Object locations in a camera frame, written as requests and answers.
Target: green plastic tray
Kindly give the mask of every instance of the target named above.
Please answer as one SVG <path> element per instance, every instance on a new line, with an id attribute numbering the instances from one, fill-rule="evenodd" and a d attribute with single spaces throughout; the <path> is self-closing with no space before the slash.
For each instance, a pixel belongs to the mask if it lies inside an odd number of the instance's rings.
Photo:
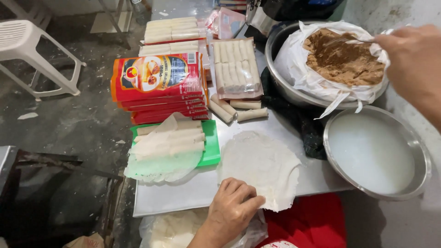
<path id="1" fill-rule="evenodd" d="M 157 124 L 145 124 L 130 128 L 133 132 L 133 140 L 138 136 L 138 128 L 149 127 L 159 125 Z M 198 166 L 214 165 L 219 163 L 221 160 L 221 151 L 219 149 L 219 141 L 217 140 L 217 129 L 215 120 L 203 120 L 202 130 L 205 133 L 205 151 L 202 152 L 202 158 L 198 163 Z"/>

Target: hand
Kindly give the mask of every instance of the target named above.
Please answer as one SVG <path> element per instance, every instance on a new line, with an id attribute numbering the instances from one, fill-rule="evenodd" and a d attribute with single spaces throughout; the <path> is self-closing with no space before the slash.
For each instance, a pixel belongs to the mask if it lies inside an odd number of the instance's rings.
<path id="1" fill-rule="evenodd" d="M 441 130 L 441 31 L 434 25 L 403 27 L 375 37 L 389 54 L 387 76 L 396 92 Z"/>
<path id="2" fill-rule="evenodd" d="M 207 220 L 187 248 L 222 248 L 248 226 L 264 203 L 265 198 L 257 196 L 253 186 L 232 177 L 223 180 L 210 205 Z"/>

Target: bowl rim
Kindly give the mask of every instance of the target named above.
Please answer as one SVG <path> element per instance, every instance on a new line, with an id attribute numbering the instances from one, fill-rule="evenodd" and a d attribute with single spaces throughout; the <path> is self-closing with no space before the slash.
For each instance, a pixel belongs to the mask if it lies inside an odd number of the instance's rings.
<path id="1" fill-rule="evenodd" d="M 409 124 L 407 124 L 406 122 L 397 119 L 395 116 L 393 116 L 390 112 L 381 109 L 381 108 L 377 108 L 377 107 L 373 107 L 370 105 L 366 105 L 363 107 L 364 109 L 371 109 L 374 111 L 378 111 L 382 114 L 387 115 L 390 118 L 393 118 L 395 121 L 397 121 L 398 123 L 400 123 L 405 129 L 406 131 L 409 132 L 409 134 L 419 142 L 420 144 L 420 149 L 424 155 L 424 161 L 426 162 L 426 174 L 424 176 L 424 179 L 422 180 L 421 184 L 412 192 L 407 193 L 407 194 L 401 194 L 401 195 L 397 195 L 397 194 L 379 194 L 376 193 L 374 191 L 368 190 L 365 187 L 361 186 L 360 184 L 358 184 L 357 182 L 355 182 L 354 180 L 352 180 L 343 170 L 342 168 L 338 165 L 337 161 L 335 160 L 335 158 L 333 157 L 332 153 L 331 153 L 331 148 L 329 145 L 329 129 L 331 127 L 332 122 L 342 116 L 342 115 L 347 115 L 348 112 L 352 112 L 349 114 L 356 114 L 355 113 L 355 109 L 347 109 L 344 110 L 338 114 L 334 114 L 326 123 L 325 126 L 325 131 L 323 133 L 323 145 L 325 146 L 325 151 L 326 151 L 326 155 L 328 156 L 328 161 L 331 164 L 332 168 L 341 176 L 343 177 L 347 182 L 349 182 L 350 184 L 352 184 L 354 187 L 360 189 L 361 191 L 365 192 L 367 195 L 372 196 L 374 198 L 380 199 L 380 200 L 387 200 L 387 201 L 404 201 L 404 200 L 408 200 L 411 199 L 417 195 L 420 195 L 421 193 L 424 192 L 424 189 L 430 179 L 431 173 L 432 173 L 432 160 L 430 157 L 430 153 L 429 150 L 427 149 L 427 147 L 425 146 L 425 144 L 422 142 L 420 136 L 418 135 L 418 133 L 416 132 L 416 130 L 414 128 L 412 128 Z"/>
<path id="2" fill-rule="evenodd" d="M 332 21 L 323 21 L 323 20 L 302 20 L 302 22 L 305 25 L 310 25 L 310 24 L 314 24 L 314 23 L 332 23 Z M 312 96 L 309 96 L 299 90 L 294 89 L 291 84 L 289 84 L 276 70 L 275 65 L 274 65 L 274 61 L 273 61 L 273 57 L 271 54 L 271 48 L 274 44 L 274 41 L 276 40 L 276 38 L 279 36 L 279 34 L 281 33 L 281 31 L 283 31 L 286 28 L 289 28 L 291 26 L 298 26 L 299 22 L 295 21 L 289 25 L 282 25 L 278 28 L 276 28 L 268 37 L 268 41 L 265 45 L 265 60 L 266 60 L 266 65 L 269 69 L 269 72 L 271 73 L 271 75 L 273 76 L 273 78 L 279 82 L 280 84 L 282 84 L 282 87 L 290 92 L 292 92 L 293 94 L 295 94 L 296 96 L 300 97 L 303 101 L 312 104 L 312 105 L 316 105 L 316 106 L 320 106 L 320 107 L 324 107 L 327 108 L 332 102 L 331 101 L 325 101 L 325 100 L 321 100 L 321 99 L 317 99 L 314 98 Z M 385 85 L 375 94 L 375 99 L 377 99 L 378 97 L 380 97 L 385 91 L 387 86 L 389 85 L 389 82 L 387 81 L 385 83 Z M 351 102 L 342 102 L 340 103 L 336 109 L 349 109 L 349 108 L 354 108 L 354 107 L 358 107 L 358 102 L 357 101 L 351 101 Z"/>

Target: stainless steel bowl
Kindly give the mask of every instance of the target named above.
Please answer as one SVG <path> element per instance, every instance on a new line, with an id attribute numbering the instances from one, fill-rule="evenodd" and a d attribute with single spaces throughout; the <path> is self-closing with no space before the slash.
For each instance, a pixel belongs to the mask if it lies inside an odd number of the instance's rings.
<path id="1" fill-rule="evenodd" d="M 416 131 L 407 123 L 397 120 L 391 113 L 382 110 L 380 108 L 372 107 L 372 106 L 364 106 L 360 114 L 369 115 L 379 120 L 384 121 L 388 125 L 394 127 L 407 141 L 409 145 L 415 163 L 415 175 L 411 183 L 399 193 L 383 195 L 378 194 L 368 189 L 365 189 L 354 180 L 352 180 L 338 165 L 336 160 L 334 159 L 331 147 L 329 146 L 328 133 L 329 128 L 332 122 L 343 115 L 355 114 L 355 109 L 348 109 L 338 113 L 331 117 L 326 123 L 325 133 L 323 134 L 323 143 L 325 145 L 326 154 L 328 155 L 328 161 L 331 166 L 337 171 L 340 176 L 342 176 L 346 181 L 350 184 L 354 185 L 358 189 L 362 190 L 366 194 L 378 198 L 381 200 L 389 200 L 389 201 L 403 201 L 415 197 L 421 194 L 424 190 L 425 185 L 428 183 L 430 179 L 430 175 L 432 173 L 432 162 L 430 158 L 429 151 L 427 147 L 421 142 L 421 138 L 416 133 Z"/>
<path id="2" fill-rule="evenodd" d="M 324 21 L 303 21 L 305 25 L 310 25 L 313 23 L 327 23 Z M 295 104 L 297 106 L 308 106 L 315 105 L 323 108 L 327 108 L 331 102 L 324 101 L 312 96 L 309 96 L 299 90 L 294 89 L 278 72 L 277 68 L 274 66 L 274 60 L 276 59 L 277 54 L 279 53 L 280 48 L 288 36 L 297 30 L 299 30 L 299 23 L 295 22 L 288 26 L 281 26 L 274 30 L 268 38 L 268 41 L 265 46 L 265 59 L 266 64 L 268 65 L 269 72 L 274 78 L 276 82 L 276 88 L 280 92 L 280 94 L 290 103 Z M 385 84 L 380 91 L 375 95 L 376 99 L 381 96 L 387 88 L 387 84 Z M 337 106 L 337 109 L 351 109 L 356 108 L 358 103 L 355 102 L 342 102 Z"/>

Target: white liquid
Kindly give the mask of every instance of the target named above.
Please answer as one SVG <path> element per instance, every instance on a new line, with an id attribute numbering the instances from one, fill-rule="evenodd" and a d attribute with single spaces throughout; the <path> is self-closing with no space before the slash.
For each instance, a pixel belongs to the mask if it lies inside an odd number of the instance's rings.
<path id="1" fill-rule="evenodd" d="M 328 137 L 338 165 L 364 188 L 393 194 L 410 184 L 415 173 L 411 150 L 387 123 L 360 113 L 345 115 L 333 121 Z"/>

